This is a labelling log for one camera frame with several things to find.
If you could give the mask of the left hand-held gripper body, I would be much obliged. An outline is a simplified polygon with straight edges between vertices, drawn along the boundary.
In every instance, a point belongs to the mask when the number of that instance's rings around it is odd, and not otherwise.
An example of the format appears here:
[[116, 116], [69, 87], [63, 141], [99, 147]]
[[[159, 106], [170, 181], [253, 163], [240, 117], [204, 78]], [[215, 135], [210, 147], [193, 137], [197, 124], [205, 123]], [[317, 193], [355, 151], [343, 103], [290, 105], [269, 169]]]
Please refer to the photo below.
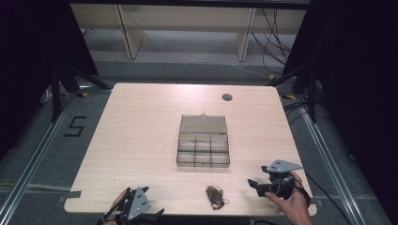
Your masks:
[[118, 221], [121, 225], [131, 225], [141, 214], [151, 207], [151, 203], [141, 187], [136, 189], [127, 188], [124, 199], [121, 201], [117, 210]]

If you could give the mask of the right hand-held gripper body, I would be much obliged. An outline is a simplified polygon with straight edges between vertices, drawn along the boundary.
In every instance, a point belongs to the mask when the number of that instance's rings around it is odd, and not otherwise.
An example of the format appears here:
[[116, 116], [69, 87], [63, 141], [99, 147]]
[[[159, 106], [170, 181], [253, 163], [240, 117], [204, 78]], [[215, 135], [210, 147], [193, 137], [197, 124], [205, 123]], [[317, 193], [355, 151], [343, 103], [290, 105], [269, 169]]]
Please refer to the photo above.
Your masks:
[[295, 178], [291, 174], [292, 171], [300, 170], [301, 165], [292, 163], [282, 159], [275, 159], [270, 165], [269, 170], [269, 184], [265, 184], [264, 189], [257, 189], [259, 197], [264, 197], [266, 192], [275, 194], [279, 198], [287, 200], [293, 191], [295, 185]]

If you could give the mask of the person's left hand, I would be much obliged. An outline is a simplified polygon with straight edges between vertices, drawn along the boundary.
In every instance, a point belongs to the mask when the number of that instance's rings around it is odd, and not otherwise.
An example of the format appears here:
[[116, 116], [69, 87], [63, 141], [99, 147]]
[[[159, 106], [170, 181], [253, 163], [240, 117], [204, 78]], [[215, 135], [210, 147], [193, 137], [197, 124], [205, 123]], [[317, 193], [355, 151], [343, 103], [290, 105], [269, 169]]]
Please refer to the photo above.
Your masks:
[[105, 221], [102, 223], [102, 225], [117, 225], [117, 223], [115, 222], [115, 215], [114, 215], [114, 211], [115, 209], [118, 207], [118, 204], [120, 201], [122, 201], [124, 199], [124, 196], [126, 194], [126, 190], [123, 190], [119, 196], [114, 200], [110, 211], [106, 214], [106, 219]]

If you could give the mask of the person's right hand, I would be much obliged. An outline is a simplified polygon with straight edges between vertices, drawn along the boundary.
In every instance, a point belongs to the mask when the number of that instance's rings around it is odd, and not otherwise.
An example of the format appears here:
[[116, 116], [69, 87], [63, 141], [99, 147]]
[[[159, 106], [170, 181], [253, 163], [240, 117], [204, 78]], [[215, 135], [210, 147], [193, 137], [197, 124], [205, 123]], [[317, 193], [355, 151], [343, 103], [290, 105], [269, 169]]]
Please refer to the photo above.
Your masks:
[[265, 197], [277, 205], [276, 214], [283, 213], [293, 225], [313, 225], [305, 196], [296, 188], [287, 200], [266, 192]]

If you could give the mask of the clear plastic compartment box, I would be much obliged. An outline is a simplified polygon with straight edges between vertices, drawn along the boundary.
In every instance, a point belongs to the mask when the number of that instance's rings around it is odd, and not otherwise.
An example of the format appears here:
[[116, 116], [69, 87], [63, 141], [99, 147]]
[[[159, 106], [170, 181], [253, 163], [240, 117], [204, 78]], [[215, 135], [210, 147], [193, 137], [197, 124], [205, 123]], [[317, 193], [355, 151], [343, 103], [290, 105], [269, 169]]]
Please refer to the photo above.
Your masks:
[[183, 114], [176, 164], [179, 167], [228, 168], [230, 154], [225, 117]]

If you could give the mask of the grey tape strip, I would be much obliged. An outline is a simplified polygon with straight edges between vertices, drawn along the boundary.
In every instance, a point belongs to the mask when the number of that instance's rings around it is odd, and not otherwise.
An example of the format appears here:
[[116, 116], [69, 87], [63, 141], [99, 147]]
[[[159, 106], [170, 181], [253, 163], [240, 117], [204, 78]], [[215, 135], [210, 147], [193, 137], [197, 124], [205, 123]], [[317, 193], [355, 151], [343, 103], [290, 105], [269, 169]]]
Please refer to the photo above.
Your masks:
[[82, 192], [81, 191], [69, 191], [67, 193], [61, 194], [58, 197], [58, 202], [59, 203], [64, 203], [67, 199], [75, 199], [75, 198], [80, 198]]

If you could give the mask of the black metal stand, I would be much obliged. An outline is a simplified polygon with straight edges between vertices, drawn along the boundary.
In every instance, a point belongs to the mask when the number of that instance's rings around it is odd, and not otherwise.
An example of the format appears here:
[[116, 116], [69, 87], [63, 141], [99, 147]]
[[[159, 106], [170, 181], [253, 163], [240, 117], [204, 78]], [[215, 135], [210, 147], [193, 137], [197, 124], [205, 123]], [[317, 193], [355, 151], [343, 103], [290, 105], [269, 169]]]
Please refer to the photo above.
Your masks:
[[309, 116], [312, 119], [312, 122], [315, 123], [315, 90], [316, 90], [316, 75], [314, 73], [313, 67], [304, 63], [301, 66], [298, 66], [287, 73], [284, 73], [281, 78], [278, 78], [268, 84], [268, 86], [276, 87], [277, 85], [286, 82], [287, 80], [296, 77], [296, 80], [292, 86], [292, 91], [294, 94], [303, 94], [304, 91], [307, 91], [308, 94], [308, 112]]
[[81, 77], [102, 89], [112, 89], [112, 86], [100, 81], [92, 75], [69, 64], [56, 64], [51, 71], [51, 87], [53, 92], [53, 118], [54, 122], [61, 113], [61, 94], [59, 85], [63, 84], [68, 93], [76, 93], [80, 87], [75, 77]]

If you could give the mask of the black curtain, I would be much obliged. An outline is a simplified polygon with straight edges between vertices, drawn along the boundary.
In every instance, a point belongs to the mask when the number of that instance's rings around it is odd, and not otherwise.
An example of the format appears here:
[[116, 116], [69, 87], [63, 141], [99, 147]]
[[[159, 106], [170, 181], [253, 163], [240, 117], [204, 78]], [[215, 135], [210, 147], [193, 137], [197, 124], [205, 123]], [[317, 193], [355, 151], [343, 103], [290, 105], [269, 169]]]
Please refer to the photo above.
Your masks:
[[55, 67], [98, 73], [70, 1], [0, 0], [0, 160], [38, 106]]
[[398, 225], [398, 0], [310, 0], [284, 69], [307, 60], [348, 149]]

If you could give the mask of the metal floor rail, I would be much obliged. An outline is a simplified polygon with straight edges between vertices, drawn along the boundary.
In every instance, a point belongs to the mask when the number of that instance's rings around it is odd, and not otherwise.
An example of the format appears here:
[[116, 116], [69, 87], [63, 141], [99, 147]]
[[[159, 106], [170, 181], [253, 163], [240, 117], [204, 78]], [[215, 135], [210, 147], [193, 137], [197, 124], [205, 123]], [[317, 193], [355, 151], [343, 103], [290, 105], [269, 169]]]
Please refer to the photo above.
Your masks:
[[39, 143], [35, 147], [35, 151], [30, 156], [27, 164], [24, 166], [22, 173], [18, 179], [8, 187], [8, 195], [0, 206], [0, 225], [8, 225], [74, 99], [75, 95], [66, 96], [61, 104], [61, 112], [46, 127], [45, 133], [39, 139]]
[[314, 139], [315, 145], [326, 166], [330, 179], [337, 190], [340, 200], [342, 201], [344, 209], [350, 220], [350, 224], [366, 225], [359, 205], [351, 193], [346, 181], [344, 180], [333, 156], [331, 155], [317, 124], [312, 122], [308, 110], [305, 110], [303, 106], [300, 107], [300, 111], [303, 113], [303, 119]]

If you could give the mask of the light wooden desk frame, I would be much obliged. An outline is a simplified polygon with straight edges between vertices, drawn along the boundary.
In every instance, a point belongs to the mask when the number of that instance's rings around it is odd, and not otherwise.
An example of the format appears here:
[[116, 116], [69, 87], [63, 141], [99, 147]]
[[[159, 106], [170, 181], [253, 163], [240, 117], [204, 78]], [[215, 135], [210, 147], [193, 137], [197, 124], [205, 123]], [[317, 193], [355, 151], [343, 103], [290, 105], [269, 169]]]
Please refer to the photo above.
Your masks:
[[235, 35], [237, 59], [246, 58], [251, 33], [295, 35], [303, 9], [255, 7], [178, 7], [72, 3], [82, 28], [116, 29], [129, 59], [139, 52], [146, 30], [224, 32]]

